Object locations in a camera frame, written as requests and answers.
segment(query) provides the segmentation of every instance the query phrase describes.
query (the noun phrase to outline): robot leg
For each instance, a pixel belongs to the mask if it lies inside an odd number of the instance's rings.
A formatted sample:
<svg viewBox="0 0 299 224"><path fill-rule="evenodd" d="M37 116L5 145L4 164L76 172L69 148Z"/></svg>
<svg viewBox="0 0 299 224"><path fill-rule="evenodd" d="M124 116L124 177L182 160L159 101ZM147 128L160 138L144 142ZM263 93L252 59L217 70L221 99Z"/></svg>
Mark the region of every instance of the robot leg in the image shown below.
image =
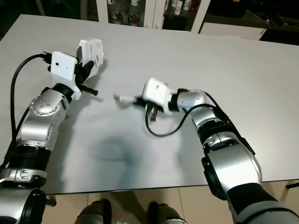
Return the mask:
<svg viewBox="0 0 299 224"><path fill-rule="evenodd" d="M107 199L95 201L85 207L75 224L111 224L112 209Z"/></svg>
<svg viewBox="0 0 299 224"><path fill-rule="evenodd" d="M167 204L151 202L148 208L148 224L187 224L177 211Z"/></svg>

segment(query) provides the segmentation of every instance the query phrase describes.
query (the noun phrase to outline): tiled floor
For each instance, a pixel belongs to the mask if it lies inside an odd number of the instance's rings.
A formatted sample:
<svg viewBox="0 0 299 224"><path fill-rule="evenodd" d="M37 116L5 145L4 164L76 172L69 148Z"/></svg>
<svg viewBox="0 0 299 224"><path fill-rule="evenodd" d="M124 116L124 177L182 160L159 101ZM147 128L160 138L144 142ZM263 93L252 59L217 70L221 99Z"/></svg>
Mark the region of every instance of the tiled floor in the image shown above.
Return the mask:
<svg viewBox="0 0 299 224"><path fill-rule="evenodd" d="M267 182L265 189L278 200L286 203L299 214L299 188L285 190L287 183ZM93 201L107 198L112 205L112 224L146 223L149 202L167 203L189 224L232 224L232 218L225 201L214 197L207 186L58 195L56 207L46 207L43 224L73 224L81 210Z"/></svg>

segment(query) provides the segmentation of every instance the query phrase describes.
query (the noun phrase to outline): cabinet door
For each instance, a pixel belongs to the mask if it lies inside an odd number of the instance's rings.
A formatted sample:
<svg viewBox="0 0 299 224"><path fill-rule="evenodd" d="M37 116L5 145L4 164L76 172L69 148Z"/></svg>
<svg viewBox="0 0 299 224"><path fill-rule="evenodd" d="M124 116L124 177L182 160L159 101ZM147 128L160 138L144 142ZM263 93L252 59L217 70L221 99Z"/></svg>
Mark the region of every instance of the cabinet door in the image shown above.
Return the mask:
<svg viewBox="0 0 299 224"><path fill-rule="evenodd" d="M156 0L153 28L197 34L210 0Z"/></svg>
<svg viewBox="0 0 299 224"><path fill-rule="evenodd" d="M265 29L205 22L200 34L259 40Z"/></svg>
<svg viewBox="0 0 299 224"><path fill-rule="evenodd" d="M99 21L152 28L156 0L97 0Z"/></svg>

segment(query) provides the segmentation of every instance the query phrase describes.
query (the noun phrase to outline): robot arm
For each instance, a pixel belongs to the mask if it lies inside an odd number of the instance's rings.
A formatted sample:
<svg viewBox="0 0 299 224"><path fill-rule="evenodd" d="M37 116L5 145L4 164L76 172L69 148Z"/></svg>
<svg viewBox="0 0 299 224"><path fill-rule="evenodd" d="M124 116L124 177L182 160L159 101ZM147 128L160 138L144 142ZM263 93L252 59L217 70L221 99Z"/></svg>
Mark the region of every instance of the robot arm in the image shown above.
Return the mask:
<svg viewBox="0 0 299 224"><path fill-rule="evenodd" d="M122 97L116 99L122 104ZM262 172L254 151L209 94L201 90L172 91L165 83L151 78L142 96L131 102L146 105L146 122L149 113L155 120L157 111L190 114L203 146L201 162L209 188L214 196L227 200L234 223L299 224L296 213L262 188Z"/></svg>
<svg viewBox="0 0 299 224"><path fill-rule="evenodd" d="M59 127L70 103L80 99L81 91L98 93L83 86L83 82L90 74L95 75L103 63L101 41L81 41L80 48L81 60L58 51L51 56L47 53L54 87L45 88L30 102L29 115L5 156L5 167L0 170L0 223L39 224L42 221L46 195L40 187L46 182L46 168Z"/></svg>

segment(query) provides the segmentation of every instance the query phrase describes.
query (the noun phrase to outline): white table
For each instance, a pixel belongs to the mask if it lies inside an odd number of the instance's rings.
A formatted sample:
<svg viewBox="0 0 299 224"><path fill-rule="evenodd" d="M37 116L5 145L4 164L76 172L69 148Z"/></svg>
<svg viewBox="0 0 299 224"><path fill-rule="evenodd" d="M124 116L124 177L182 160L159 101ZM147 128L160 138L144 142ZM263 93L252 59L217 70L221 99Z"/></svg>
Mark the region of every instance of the white table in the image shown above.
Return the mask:
<svg viewBox="0 0 299 224"><path fill-rule="evenodd" d="M119 110L113 93L138 95L150 77L173 89L212 94L256 152L264 181L299 178L299 47L21 15L0 42L0 156L11 139L9 90L27 57L59 50L75 55L80 39L100 38L106 54L97 97L72 102L47 168L46 193L204 185L202 147L191 119L176 134L155 138L141 108ZM16 117L51 85L47 65L30 62L16 85ZM182 114L158 119L174 128Z"/></svg>

